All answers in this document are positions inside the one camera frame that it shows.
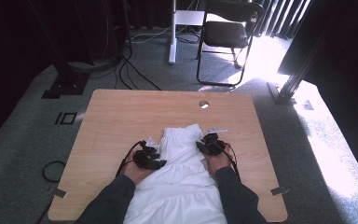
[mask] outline person's left hand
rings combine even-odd
[[[153,170],[140,169],[136,163],[132,160],[135,151],[133,151],[130,156],[127,158],[127,163],[123,167],[123,171],[121,172],[123,175],[126,175],[129,179],[133,181],[135,185],[141,182],[145,177],[153,173]]]

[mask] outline person's right hand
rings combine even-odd
[[[232,159],[232,155],[229,154],[229,149],[230,149],[229,146],[230,146],[229,143],[225,143],[225,152]],[[211,170],[214,174],[216,173],[217,170],[219,170],[223,167],[231,166],[230,159],[223,152],[217,156],[208,156],[205,154],[204,154],[204,156],[205,156],[206,160],[208,160],[209,165],[211,166]]]

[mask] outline white cloth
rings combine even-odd
[[[124,223],[227,223],[196,146],[201,138],[198,124],[164,130],[159,147],[167,164],[137,185]]]

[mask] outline wooden table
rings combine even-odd
[[[201,108],[200,101],[209,107]],[[219,139],[237,154],[242,183],[259,196],[259,211],[269,222],[287,219],[269,152],[249,94],[190,91],[97,90],[89,102],[59,189],[48,211],[52,220],[76,220],[115,177],[121,160],[138,141],[157,143],[168,127],[198,123],[203,131],[226,128]]]

